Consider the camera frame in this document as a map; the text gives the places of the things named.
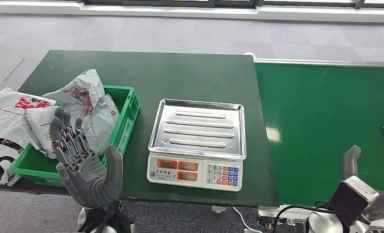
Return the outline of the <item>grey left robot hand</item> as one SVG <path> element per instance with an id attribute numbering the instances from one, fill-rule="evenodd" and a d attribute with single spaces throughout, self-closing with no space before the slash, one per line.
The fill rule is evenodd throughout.
<path id="1" fill-rule="evenodd" d="M 123 187 L 121 153 L 115 145 L 107 146 L 109 165 L 104 167 L 83 133 L 82 119 L 76 119 L 74 129 L 70 119 L 69 112 L 57 107 L 49 126 L 51 146 L 58 160 L 56 169 L 69 194 L 85 208 L 118 200 Z"/>

